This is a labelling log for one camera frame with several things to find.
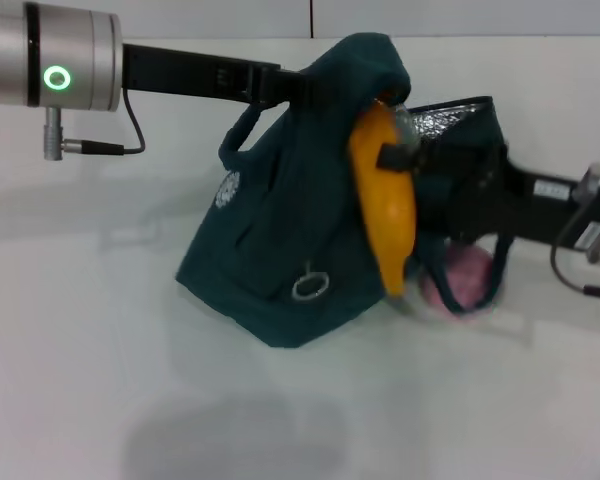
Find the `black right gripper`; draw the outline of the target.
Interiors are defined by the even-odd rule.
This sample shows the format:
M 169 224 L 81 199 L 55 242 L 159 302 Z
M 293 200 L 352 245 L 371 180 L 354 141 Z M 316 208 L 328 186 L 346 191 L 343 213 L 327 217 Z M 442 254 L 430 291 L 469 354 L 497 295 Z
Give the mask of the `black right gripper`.
M 415 170 L 419 164 L 419 148 L 380 148 L 381 170 Z M 552 240 L 578 206 L 568 197 L 535 193 L 543 178 L 516 166 L 506 147 L 433 147 L 419 171 L 419 227 L 454 240 L 488 234 Z

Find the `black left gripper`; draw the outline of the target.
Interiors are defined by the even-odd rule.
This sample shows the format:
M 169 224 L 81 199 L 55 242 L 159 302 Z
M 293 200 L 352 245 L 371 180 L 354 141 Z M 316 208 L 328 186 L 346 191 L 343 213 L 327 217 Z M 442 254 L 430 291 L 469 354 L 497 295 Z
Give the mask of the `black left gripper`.
M 329 86 L 314 75 L 276 64 L 133 44 L 123 46 L 122 86 L 128 90 L 229 100 L 246 104 L 307 105 L 330 101 Z

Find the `yellow banana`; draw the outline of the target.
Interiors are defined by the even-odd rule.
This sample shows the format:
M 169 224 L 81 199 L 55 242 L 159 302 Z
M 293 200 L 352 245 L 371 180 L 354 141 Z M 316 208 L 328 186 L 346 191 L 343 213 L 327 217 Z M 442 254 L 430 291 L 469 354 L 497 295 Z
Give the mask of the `yellow banana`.
M 348 151 L 364 230 L 387 295 L 404 294 L 416 240 L 416 200 L 408 170 L 381 170 L 383 144 L 399 144 L 390 106 L 374 100 L 357 117 Z

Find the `dark teal lunch bag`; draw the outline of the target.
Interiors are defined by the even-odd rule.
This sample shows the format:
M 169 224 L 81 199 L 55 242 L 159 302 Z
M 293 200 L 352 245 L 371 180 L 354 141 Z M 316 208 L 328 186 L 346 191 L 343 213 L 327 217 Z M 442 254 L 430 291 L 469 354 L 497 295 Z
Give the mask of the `dark teal lunch bag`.
M 303 346 L 392 297 L 364 230 L 348 140 L 374 100 L 405 103 L 410 76 L 381 33 L 341 39 L 301 72 L 323 80 L 325 105 L 292 104 L 251 146 L 262 113 L 248 107 L 219 149 L 219 186 L 176 279 L 265 344 Z M 409 110 L 421 147 L 504 144 L 493 100 L 479 96 Z M 419 228 L 406 281 L 452 243 Z

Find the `pink toy peach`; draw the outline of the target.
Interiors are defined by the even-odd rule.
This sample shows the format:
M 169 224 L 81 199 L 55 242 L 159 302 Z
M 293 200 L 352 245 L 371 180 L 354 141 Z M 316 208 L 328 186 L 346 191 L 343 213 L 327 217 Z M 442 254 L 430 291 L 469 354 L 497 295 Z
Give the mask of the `pink toy peach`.
M 468 320 L 492 309 L 500 296 L 509 247 L 493 253 L 475 245 L 451 244 L 419 279 L 425 303 L 454 320 Z

